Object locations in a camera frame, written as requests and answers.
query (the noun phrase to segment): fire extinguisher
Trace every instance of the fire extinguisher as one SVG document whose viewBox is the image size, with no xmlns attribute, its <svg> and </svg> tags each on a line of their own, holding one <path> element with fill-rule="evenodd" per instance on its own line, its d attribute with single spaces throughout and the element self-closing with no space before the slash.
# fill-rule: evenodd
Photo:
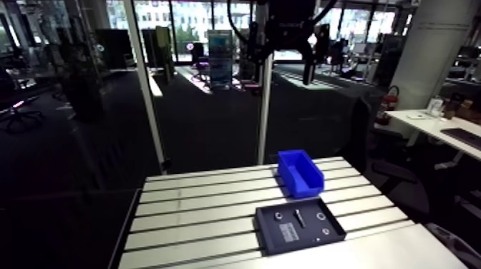
<svg viewBox="0 0 481 269">
<path fill-rule="evenodd" d="M 388 125 L 391 117 L 386 111 L 392 111 L 396 108 L 399 101 L 399 88 L 396 85 L 392 85 L 386 95 L 382 97 L 381 106 L 376 116 L 376 123 L 380 125 Z"/>
</svg>

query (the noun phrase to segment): keyboard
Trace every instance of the keyboard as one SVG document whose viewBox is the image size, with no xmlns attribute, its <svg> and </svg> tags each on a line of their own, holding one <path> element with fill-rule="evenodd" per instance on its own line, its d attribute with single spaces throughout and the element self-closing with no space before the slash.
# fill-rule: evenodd
<svg viewBox="0 0 481 269">
<path fill-rule="evenodd" d="M 441 132 L 459 141 L 481 150 L 481 137 L 461 128 L 442 129 Z"/>
</svg>

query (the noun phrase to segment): white table surface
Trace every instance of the white table surface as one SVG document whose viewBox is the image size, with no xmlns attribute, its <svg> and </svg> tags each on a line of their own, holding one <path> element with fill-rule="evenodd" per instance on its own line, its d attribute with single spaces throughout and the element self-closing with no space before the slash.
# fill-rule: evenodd
<svg viewBox="0 0 481 269">
<path fill-rule="evenodd" d="M 424 114 L 424 110 L 400 110 L 389 111 L 387 114 L 395 119 L 398 119 L 419 131 L 426 133 L 432 137 L 435 137 L 452 147 L 464 152 L 472 157 L 481 160 L 481 150 L 476 149 L 460 140 L 457 140 L 449 135 L 443 134 L 442 129 L 448 128 L 462 128 L 475 135 L 481 136 L 481 126 L 468 122 L 467 120 L 453 117 L 452 119 L 442 119 L 436 117 L 430 117 L 429 119 L 410 119 L 409 115 Z"/>
<path fill-rule="evenodd" d="M 119 268 L 277 269 L 323 259 L 328 268 L 464 268 L 342 157 L 314 162 L 325 176 L 320 196 L 345 241 L 262 256 L 256 207 L 290 202 L 276 165 L 149 177 Z"/>
</svg>

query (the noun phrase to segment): black tray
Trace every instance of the black tray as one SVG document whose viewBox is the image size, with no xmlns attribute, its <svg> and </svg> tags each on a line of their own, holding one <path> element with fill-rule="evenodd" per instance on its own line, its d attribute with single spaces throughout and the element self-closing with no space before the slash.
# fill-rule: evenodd
<svg viewBox="0 0 481 269">
<path fill-rule="evenodd" d="M 301 213 L 304 228 L 294 214 L 296 209 Z M 275 219 L 276 212 L 282 214 L 281 220 Z M 322 213 L 325 220 L 318 219 L 318 213 Z M 256 225 L 260 245 L 265 248 L 266 255 L 334 243 L 346 237 L 346 232 L 320 198 L 258 207 Z"/>
</svg>

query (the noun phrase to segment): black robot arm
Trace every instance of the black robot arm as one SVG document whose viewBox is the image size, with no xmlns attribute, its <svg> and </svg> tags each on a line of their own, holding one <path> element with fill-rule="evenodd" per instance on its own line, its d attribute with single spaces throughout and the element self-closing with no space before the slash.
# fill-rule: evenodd
<svg viewBox="0 0 481 269">
<path fill-rule="evenodd" d="M 275 50 L 296 49 L 305 61 L 303 83 L 309 84 L 314 75 L 316 58 L 307 39 L 313 34 L 314 26 L 322 20 L 336 4 L 337 0 L 330 0 L 326 8 L 313 18 L 312 14 L 316 0 L 303 0 L 292 9 L 291 0 L 264 0 L 258 4 L 269 3 L 269 16 L 266 20 L 264 45 L 257 44 L 258 24 L 252 22 L 249 26 L 249 38 L 245 38 L 234 25 L 230 10 L 232 0 L 227 0 L 227 14 L 229 24 L 241 42 L 247 44 L 247 57 L 256 64 L 256 69 L 263 65 L 266 58 Z"/>
</svg>

